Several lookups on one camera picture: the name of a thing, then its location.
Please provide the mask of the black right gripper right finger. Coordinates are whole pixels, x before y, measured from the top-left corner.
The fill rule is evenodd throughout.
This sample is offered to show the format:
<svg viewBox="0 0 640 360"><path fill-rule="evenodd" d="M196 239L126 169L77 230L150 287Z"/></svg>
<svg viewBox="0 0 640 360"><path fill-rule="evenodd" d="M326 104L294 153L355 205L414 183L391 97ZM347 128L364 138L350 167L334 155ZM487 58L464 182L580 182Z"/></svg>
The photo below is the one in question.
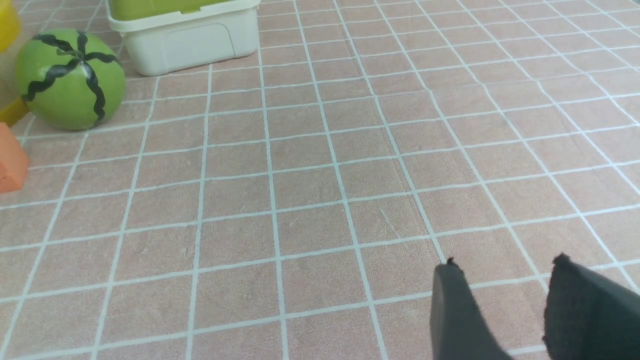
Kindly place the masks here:
<svg viewBox="0 0 640 360"><path fill-rule="evenodd" d="M573 262L553 260L542 341L552 360L637 360L637 293Z"/></svg>

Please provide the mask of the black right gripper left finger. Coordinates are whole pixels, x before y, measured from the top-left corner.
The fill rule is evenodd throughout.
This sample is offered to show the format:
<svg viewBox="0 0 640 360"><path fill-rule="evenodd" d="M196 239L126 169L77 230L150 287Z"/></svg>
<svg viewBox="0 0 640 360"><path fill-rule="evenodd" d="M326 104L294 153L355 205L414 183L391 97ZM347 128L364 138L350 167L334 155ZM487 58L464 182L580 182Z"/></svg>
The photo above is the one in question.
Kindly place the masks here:
<svg viewBox="0 0 640 360"><path fill-rule="evenodd" d="M511 360L489 329L464 271L450 257L436 265L430 305L435 360Z"/></svg>

